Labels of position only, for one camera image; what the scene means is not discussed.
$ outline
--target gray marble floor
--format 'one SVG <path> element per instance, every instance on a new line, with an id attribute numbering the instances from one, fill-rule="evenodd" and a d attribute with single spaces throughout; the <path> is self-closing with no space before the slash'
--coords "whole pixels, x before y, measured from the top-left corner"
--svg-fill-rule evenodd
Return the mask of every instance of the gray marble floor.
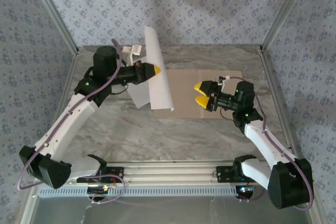
<path id="1" fill-rule="evenodd" d="M 285 143 L 256 46 L 163 47 L 166 68 L 240 70 L 252 81 L 268 115 L 268 126 Z M 92 54 L 81 53 L 71 90 L 92 65 Z M 128 93 L 109 96 L 79 130 L 65 161 L 95 154 L 107 161 L 225 159 L 254 154 L 254 144 L 232 121 L 224 119 L 157 119 L 150 106 L 137 109 Z"/>

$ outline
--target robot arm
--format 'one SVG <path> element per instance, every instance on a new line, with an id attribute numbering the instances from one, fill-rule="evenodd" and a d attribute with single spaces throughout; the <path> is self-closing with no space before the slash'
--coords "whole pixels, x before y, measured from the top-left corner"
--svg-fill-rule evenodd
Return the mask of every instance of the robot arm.
<path id="1" fill-rule="evenodd" d="M 141 46 L 133 46 L 131 55 L 136 54 L 135 48 L 140 51 Z M 93 155 L 74 165 L 64 163 L 61 159 L 80 127 L 111 94 L 112 85 L 138 84 L 160 73 L 159 67 L 141 61 L 133 64 L 130 57 L 132 61 L 130 66 L 121 67 L 115 78 L 110 80 L 116 72 L 118 58 L 119 55 L 111 46 L 97 49 L 93 55 L 93 67 L 89 68 L 78 83 L 75 94 L 62 115 L 33 147 L 24 146 L 20 150 L 20 158 L 24 165 L 28 166 L 29 174 L 57 189 L 70 178 L 100 175 L 99 173 L 106 168 L 106 162 Z"/>
<path id="2" fill-rule="evenodd" d="M 232 110 L 235 126 L 256 145 L 268 166 L 252 155 L 238 157 L 231 169 L 217 168 L 218 182 L 253 179 L 268 190 L 272 203 L 279 209 L 309 202 L 309 189 L 291 160 L 301 169 L 312 188 L 309 162 L 298 159 L 268 130 L 264 119 L 254 108 L 252 83 L 239 82 L 235 94 L 230 95 L 222 92 L 225 81 L 220 77 L 219 84 L 215 81 L 198 83 L 194 89 L 203 96 L 196 97 L 196 102 L 208 111 L 216 111 L 218 107 Z"/>

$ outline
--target white paper sheet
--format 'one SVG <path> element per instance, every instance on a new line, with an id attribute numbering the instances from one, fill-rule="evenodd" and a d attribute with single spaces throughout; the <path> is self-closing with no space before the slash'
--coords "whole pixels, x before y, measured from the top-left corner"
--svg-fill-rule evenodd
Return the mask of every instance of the white paper sheet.
<path id="1" fill-rule="evenodd" d="M 146 57 L 143 57 L 140 60 L 141 62 L 147 61 Z M 145 81 L 138 85 L 134 85 L 130 83 L 128 85 L 127 92 L 128 94 L 130 94 L 135 106 L 138 109 L 151 101 L 149 97 L 148 81 Z"/>
<path id="2" fill-rule="evenodd" d="M 151 109 L 171 109 L 173 111 L 173 99 L 169 89 L 158 36 L 156 31 L 148 26 L 145 26 L 145 43 L 147 62 L 161 68 L 161 73 L 148 80 Z"/>

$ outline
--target brown cardboard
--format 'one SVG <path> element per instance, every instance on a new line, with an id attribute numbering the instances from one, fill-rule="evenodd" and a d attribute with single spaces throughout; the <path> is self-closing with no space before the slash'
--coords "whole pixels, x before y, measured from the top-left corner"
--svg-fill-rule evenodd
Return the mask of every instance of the brown cardboard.
<path id="1" fill-rule="evenodd" d="M 237 76 L 241 77 L 242 72 L 230 70 L 184 70 L 168 69 L 166 70 L 170 92 L 173 99 L 174 110 L 163 109 L 153 110 L 153 116 L 156 118 L 222 118 L 219 109 L 208 112 L 195 101 L 196 96 L 201 95 L 194 86 L 200 81 L 218 80 L 219 76 Z M 231 79 L 225 82 L 225 93 L 234 94 L 238 79 Z M 222 115 L 232 119 L 232 111 L 222 110 Z"/>

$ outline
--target blue floral wallpaper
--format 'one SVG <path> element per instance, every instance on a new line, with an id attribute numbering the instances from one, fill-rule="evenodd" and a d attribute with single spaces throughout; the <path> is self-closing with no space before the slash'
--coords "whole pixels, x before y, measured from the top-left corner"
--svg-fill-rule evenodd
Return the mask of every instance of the blue floral wallpaper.
<path id="1" fill-rule="evenodd" d="M 283 0 L 53 0 L 78 46 L 144 43 L 261 44 Z"/>
<path id="2" fill-rule="evenodd" d="M 0 0 L 0 223 L 14 221 L 18 152 L 50 127 L 71 59 L 40 0 Z"/>
<path id="3" fill-rule="evenodd" d="M 290 125 L 336 223 L 336 0 L 297 0 L 270 47 Z"/>

